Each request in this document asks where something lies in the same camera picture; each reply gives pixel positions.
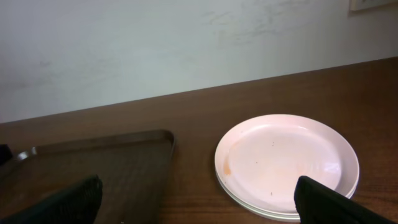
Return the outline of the pale blue plate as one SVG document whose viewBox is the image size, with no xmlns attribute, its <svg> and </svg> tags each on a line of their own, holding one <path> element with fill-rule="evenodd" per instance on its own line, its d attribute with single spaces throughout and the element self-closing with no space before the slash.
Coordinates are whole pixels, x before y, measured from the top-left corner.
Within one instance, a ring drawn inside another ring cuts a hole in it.
<svg viewBox="0 0 398 224">
<path fill-rule="evenodd" d="M 245 202 L 241 199 L 236 193 L 230 191 L 227 188 L 227 182 L 223 181 L 222 177 L 215 172 L 217 181 L 220 183 L 222 189 L 240 206 L 245 208 L 246 210 L 259 215 L 264 218 L 268 218 L 275 221 L 280 222 L 299 222 L 300 217 L 297 211 L 294 209 L 293 212 L 277 212 L 275 208 L 261 208 L 253 203 Z M 356 174 L 342 174 L 342 177 L 339 181 L 339 184 L 335 188 L 335 191 L 341 195 L 344 195 L 346 198 L 351 198 L 358 186 L 360 177 L 360 172 Z"/>
</svg>

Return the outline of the white plate top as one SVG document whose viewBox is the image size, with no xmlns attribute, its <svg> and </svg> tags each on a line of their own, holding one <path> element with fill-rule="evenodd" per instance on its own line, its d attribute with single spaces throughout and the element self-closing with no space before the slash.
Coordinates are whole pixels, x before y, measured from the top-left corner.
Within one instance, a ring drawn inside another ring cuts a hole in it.
<svg viewBox="0 0 398 224">
<path fill-rule="evenodd" d="M 360 172 L 350 143 L 331 127 L 291 114 L 269 114 L 231 128 L 215 151 L 215 172 L 245 202 L 293 212 L 305 175 L 335 190 L 342 174 Z"/>
</svg>

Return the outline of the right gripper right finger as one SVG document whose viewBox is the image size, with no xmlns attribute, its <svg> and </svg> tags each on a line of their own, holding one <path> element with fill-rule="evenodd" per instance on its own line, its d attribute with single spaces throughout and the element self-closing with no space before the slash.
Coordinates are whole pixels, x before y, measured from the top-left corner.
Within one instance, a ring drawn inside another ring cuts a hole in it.
<svg viewBox="0 0 398 224">
<path fill-rule="evenodd" d="M 304 175 L 298 178 L 294 202 L 301 224 L 395 224 Z"/>
</svg>

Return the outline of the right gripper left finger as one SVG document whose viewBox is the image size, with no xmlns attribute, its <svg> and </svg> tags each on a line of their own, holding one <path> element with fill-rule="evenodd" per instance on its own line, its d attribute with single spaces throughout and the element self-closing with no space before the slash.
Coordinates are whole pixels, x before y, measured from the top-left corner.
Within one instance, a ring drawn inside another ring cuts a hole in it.
<svg viewBox="0 0 398 224">
<path fill-rule="evenodd" d="M 1 224 L 93 224 L 103 198 L 97 175 L 81 180 L 43 201 L 1 219 Z"/>
</svg>

